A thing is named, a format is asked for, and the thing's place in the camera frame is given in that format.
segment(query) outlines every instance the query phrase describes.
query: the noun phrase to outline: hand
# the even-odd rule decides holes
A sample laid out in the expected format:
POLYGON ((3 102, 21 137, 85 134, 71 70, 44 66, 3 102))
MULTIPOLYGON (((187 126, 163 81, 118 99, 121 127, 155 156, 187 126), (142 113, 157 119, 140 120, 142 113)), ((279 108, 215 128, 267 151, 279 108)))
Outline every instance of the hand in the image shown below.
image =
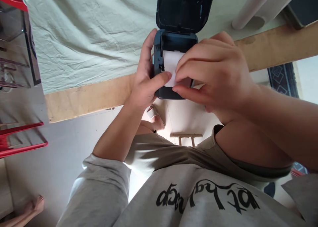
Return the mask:
POLYGON ((210 108, 236 109, 258 87, 243 52, 226 32, 202 40, 184 54, 176 69, 176 82, 186 77, 205 84, 200 89, 177 85, 173 91, 210 108))
POLYGON ((154 28, 142 45, 135 82, 129 97, 130 102, 143 109, 146 109, 155 101, 157 98, 155 97, 156 90, 164 86, 171 79, 171 73, 167 71, 150 79, 153 69, 151 49, 156 32, 157 29, 154 28))

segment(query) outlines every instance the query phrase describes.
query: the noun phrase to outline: open lid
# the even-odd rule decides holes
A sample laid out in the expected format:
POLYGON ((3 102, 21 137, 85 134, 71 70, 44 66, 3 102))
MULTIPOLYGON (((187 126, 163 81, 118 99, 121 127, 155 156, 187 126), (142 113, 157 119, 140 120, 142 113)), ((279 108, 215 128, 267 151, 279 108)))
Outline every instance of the open lid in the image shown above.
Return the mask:
POLYGON ((158 0, 156 22, 169 32, 197 33, 206 24, 212 0, 158 0))

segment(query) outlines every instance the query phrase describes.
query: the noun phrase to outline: paper roll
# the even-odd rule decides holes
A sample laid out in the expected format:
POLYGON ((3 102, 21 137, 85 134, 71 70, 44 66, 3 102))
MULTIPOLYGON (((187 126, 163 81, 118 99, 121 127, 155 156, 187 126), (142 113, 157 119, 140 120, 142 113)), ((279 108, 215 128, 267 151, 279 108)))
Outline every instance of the paper roll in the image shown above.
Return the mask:
POLYGON ((232 27, 236 30, 244 28, 266 1, 267 0, 248 0, 233 20, 232 27))
POLYGON ((181 82, 175 82, 176 79, 176 68, 178 65, 178 62, 182 58, 184 53, 182 52, 172 52, 172 51, 163 51, 163 64, 165 67, 165 71, 169 71, 172 74, 172 77, 170 81, 168 81, 167 84, 165 84, 166 87, 174 87, 175 85, 184 85, 187 87, 190 87, 191 85, 191 79, 186 78, 183 79, 181 82))

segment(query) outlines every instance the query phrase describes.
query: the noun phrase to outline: shirt sleeve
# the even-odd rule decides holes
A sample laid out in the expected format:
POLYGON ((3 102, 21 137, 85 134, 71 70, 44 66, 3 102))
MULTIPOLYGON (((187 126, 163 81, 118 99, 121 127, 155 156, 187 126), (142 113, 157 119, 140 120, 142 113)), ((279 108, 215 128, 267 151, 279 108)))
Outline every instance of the shirt sleeve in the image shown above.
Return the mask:
POLYGON ((112 226, 128 205, 131 170, 93 154, 83 162, 57 226, 112 226))

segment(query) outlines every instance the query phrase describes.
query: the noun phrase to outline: portable printer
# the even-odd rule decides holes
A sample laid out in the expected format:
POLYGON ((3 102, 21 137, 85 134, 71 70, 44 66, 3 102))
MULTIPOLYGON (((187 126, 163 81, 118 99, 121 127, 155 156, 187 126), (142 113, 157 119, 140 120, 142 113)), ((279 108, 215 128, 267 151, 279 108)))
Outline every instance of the portable printer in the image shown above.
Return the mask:
MULTIPOLYGON (((193 45, 198 43, 196 33, 206 24, 213 0, 158 0, 156 22, 159 31, 154 39, 152 77, 174 67, 193 45)), ((174 76, 170 85, 161 87, 155 92, 160 99, 182 100, 172 91, 174 76)), ((193 87, 194 80, 188 79, 183 85, 193 87)))

